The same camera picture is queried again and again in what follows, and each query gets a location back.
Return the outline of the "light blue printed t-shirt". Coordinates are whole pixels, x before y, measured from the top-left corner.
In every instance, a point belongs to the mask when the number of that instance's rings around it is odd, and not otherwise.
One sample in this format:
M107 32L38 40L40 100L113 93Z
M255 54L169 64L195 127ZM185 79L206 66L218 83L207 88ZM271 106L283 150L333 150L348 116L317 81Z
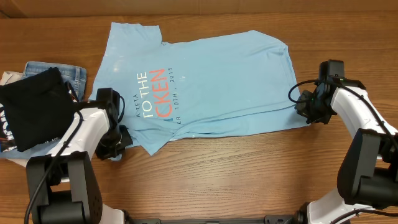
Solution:
M133 144L155 154L183 138L304 127L295 84L287 45L256 30L171 44L159 26L115 22L93 88L124 98Z

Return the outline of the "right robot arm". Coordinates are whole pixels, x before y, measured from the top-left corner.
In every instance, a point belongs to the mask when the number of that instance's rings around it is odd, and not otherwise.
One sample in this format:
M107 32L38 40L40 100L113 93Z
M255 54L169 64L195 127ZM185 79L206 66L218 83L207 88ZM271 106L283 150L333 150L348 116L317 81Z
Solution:
M397 206L397 129L375 109L361 82L339 77L312 82L316 89L295 100L298 114L323 124L338 115L352 142L336 188L304 204L289 223L349 223L363 213L396 217L384 209Z

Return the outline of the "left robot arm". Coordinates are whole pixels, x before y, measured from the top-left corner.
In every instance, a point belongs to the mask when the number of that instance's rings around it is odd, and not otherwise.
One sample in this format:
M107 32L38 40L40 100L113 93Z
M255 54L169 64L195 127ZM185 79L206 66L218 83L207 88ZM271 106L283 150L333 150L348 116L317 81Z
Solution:
M123 98L95 100L78 111L60 143L26 165L30 201L24 223L132 223L102 201L91 158L116 158L133 143L121 125Z

